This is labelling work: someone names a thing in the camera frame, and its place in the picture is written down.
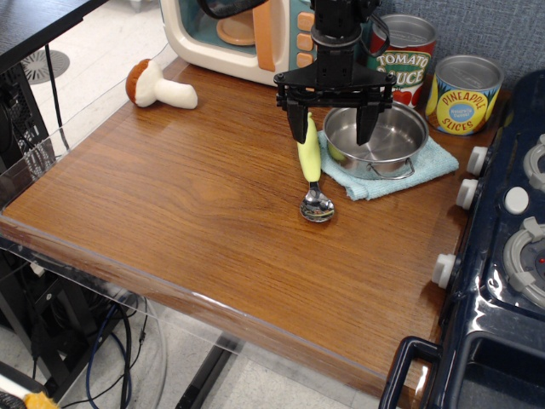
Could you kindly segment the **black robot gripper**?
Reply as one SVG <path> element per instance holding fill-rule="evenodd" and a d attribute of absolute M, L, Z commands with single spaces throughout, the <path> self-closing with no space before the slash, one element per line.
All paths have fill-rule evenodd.
<path fill-rule="evenodd" d="M 358 63 L 358 54 L 365 49 L 359 37 L 313 41 L 313 63 L 274 76 L 276 102 L 287 112 L 294 140 L 307 140 L 309 107 L 353 107 L 357 144 L 368 143 L 379 114 L 392 107 L 395 77 Z"/>

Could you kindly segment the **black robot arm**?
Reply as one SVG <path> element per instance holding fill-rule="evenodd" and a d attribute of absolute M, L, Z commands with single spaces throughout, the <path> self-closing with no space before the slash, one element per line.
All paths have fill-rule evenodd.
<path fill-rule="evenodd" d="M 277 105 L 287 112 L 293 138 L 307 139 L 309 107 L 356 110 L 356 142 L 370 140 L 378 115 L 392 107 L 396 77 L 361 66 L 354 57 L 361 42 L 362 25 L 383 21 L 373 14 L 380 1 L 312 1 L 311 38 L 317 58 L 308 66 L 277 73 Z"/>

